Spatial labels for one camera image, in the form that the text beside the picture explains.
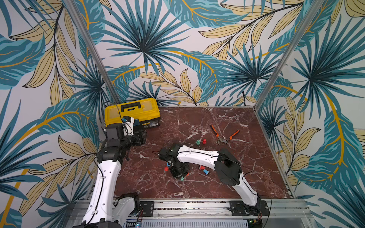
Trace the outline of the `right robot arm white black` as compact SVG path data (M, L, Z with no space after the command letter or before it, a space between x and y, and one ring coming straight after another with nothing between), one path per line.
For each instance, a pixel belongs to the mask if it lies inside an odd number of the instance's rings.
M189 173L189 164L196 164L216 172L221 183L233 187L241 200L230 202L229 211L233 216L269 216L267 202L251 187L240 162L225 148L206 151L175 143L171 148L162 148L160 160L167 162L173 178L183 180Z

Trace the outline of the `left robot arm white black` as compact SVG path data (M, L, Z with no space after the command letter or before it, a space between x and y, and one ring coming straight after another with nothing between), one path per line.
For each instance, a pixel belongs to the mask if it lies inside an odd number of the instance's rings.
M105 129L106 139L97 153L97 179L89 207L80 228L121 228L130 215L140 215L142 209L137 193L122 195L114 202L117 178L127 152L144 145L147 132L134 131L133 124L113 123Z

